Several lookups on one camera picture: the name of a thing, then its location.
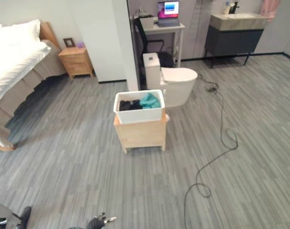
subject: white bedsheet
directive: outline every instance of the white bedsheet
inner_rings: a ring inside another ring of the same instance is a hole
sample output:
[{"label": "white bedsheet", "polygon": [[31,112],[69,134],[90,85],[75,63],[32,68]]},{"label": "white bedsheet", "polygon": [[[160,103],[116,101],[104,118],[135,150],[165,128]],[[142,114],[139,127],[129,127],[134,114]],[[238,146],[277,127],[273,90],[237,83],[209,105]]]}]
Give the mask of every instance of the white bedsheet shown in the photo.
[{"label": "white bedsheet", "polygon": [[44,42],[28,46],[0,47],[0,100],[5,93],[30,72],[51,48]]}]

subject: laundry basket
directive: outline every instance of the laundry basket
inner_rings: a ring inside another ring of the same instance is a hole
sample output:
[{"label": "laundry basket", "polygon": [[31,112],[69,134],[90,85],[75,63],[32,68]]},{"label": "laundry basket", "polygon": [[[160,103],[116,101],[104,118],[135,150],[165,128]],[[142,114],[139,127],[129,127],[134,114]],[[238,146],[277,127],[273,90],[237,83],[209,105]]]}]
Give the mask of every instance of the laundry basket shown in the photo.
[{"label": "laundry basket", "polygon": [[[160,101],[160,108],[119,111],[120,101],[133,101],[137,99],[141,100],[148,93],[153,94]],[[164,109],[165,102],[161,90],[120,92],[116,94],[114,102],[114,112],[118,116],[119,121],[122,124],[159,121],[162,118]]]}]

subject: faucet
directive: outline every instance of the faucet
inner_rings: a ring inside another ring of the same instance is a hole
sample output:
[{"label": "faucet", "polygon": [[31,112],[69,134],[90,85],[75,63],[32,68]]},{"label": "faucet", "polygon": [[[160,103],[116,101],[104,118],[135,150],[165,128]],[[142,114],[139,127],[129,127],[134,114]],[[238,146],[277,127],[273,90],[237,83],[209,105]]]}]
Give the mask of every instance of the faucet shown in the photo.
[{"label": "faucet", "polygon": [[234,6],[231,8],[229,14],[235,14],[236,8],[239,8],[239,6],[237,6],[238,1],[236,0],[236,2],[234,3]]}]

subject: laptop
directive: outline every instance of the laptop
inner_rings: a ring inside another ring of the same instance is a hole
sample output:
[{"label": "laptop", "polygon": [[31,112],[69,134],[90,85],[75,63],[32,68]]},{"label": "laptop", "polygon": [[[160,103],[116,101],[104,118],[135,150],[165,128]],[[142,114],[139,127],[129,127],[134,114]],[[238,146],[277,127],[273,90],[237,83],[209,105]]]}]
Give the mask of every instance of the laptop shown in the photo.
[{"label": "laptop", "polygon": [[165,1],[158,2],[159,27],[180,26],[179,2]]}]

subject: pink towel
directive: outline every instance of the pink towel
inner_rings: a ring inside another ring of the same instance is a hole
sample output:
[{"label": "pink towel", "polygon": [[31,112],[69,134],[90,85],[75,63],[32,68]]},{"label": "pink towel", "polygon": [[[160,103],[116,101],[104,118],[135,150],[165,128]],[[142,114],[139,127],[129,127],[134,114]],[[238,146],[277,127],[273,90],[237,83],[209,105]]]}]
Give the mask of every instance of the pink towel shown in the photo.
[{"label": "pink towel", "polygon": [[262,16],[268,17],[269,22],[272,21],[272,19],[277,14],[279,2],[280,0],[264,0],[260,14]]}]

